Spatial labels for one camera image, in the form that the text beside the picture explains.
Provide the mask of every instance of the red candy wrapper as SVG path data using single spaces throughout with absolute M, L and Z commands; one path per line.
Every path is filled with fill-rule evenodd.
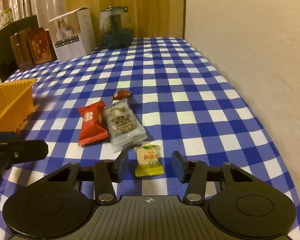
M 103 101 L 96 102 L 92 105 L 78 109 L 80 116 L 83 118 L 81 132 L 78 144 L 85 145 L 88 143 L 100 141 L 108 137 L 108 132 L 102 127 Z

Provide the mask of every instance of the white wall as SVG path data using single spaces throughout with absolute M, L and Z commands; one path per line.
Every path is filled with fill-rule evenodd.
M 300 0 L 186 0 L 185 38 L 259 117 L 300 198 Z

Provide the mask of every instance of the yellow candy wrapper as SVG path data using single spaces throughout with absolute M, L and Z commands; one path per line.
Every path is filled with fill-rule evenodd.
M 163 166 L 158 162 L 159 145 L 147 144 L 135 147 L 134 150 L 137 152 L 138 159 L 138 167 L 135 170 L 137 177 L 164 174 Z

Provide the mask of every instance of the candy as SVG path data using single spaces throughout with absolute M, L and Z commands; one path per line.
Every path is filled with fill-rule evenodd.
M 127 99 L 106 106 L 104 115 L 111 134 L 113 152 L 121 151 L 147 138 L 146 130 L 129 108 Z
M 118 92 L 116 92 L 113 97 L 112 97 L 112 101 L 113 100 L 121 100 L 121 99 L 124 99 L 124 98 L 127 98 L 129 96 L 131 96 L 131 91 L 130 90 L 119 90 Z
M 108 137 L 108 132 L 102 127 L 102 116 L 105 103 L 99 101 L 89 106 L 79 108 L 79 114 L 83 118 L 78 144 L 100 141 Z
M 158 162 L 160 146 L 148 144 L 135 147 L 134 150 L 137 152 L 138 159 L 138 166 L 135 170 L 137 177 L 164 174 L 163 166 Z

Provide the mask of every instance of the brown box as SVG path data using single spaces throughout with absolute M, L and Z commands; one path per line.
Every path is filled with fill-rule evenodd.
M 57 59 L 49 31 L 42 27 L 27 34 L 30 50 L 36 65 Z
M 26 71 L 34 66 L 27 39 L 29 32 L 30 28 L 25 28 L 10 36 L 12 51 L 20 71 Z

